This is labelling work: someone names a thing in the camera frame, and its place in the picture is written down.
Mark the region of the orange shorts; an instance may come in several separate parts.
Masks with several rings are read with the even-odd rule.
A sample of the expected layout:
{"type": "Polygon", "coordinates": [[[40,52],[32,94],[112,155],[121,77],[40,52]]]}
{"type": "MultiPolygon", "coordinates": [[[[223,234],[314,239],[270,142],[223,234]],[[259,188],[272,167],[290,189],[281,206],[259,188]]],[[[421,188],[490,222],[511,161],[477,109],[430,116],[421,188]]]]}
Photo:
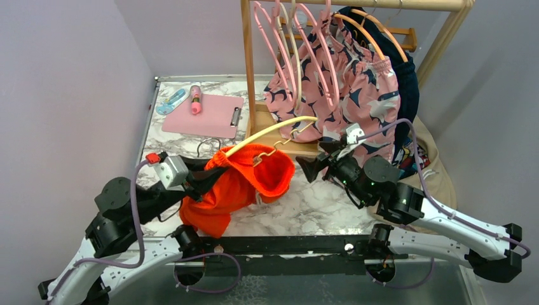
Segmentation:
{"type": "Polygon", "coordinates": [[[205,165],[206,170],[226,168],[201,201],[184,198],[179,210],[183,224],[193,226],[214,238],[221,237],[231,214],[254,204],[257,199],[273,203],[290,187],[295,164],[282,151],[262,144],[248,144],[227,156],[232,147],[224,147],[205,165]]]}

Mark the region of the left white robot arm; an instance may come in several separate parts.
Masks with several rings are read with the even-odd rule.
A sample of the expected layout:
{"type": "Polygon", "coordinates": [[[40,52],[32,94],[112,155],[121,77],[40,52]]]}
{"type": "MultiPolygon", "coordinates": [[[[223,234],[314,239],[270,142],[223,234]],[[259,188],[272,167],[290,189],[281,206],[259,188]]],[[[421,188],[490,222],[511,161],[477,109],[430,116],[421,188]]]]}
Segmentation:
{"type": "Polygon", "coordinates": [[[176,260],[201,259],[203,245],[192,226],[183,224],[155,246],[144,243],[142,226],[173,205],[199,200],[224,174],[206,169],[204,159],[149,154],[136,171],[148,166],[159,180],[142,187],[135,178],[116,177],[95,197],[98,213],[80,247],[61,274],[38,285],[47,304],[107,304],[114,293],[148,271],[176,260]]]}

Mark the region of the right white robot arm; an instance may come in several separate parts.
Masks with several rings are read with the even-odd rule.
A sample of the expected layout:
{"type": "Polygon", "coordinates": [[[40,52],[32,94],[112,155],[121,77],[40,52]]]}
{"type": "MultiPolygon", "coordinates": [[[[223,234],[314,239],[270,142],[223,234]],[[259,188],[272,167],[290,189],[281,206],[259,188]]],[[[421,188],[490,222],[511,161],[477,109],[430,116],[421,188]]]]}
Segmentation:
{"type": "Polygon", "coordinates": [[[357,198],[356,207],[376,207],[385,223],[374,225],[367,240],[372,257],[433,257],[497,283],[508,283],[521,273],[523,258],[514,245],[522,240],[520,226],[492,225],[430,201],[421,189],[399,182],[398,169],[381,156],[359,165],[351,154],[340,158],[339,152],[335,147],[330,154],[296,160],[308,182],[324,171],[325,180],[336,179],[357,198]]]}

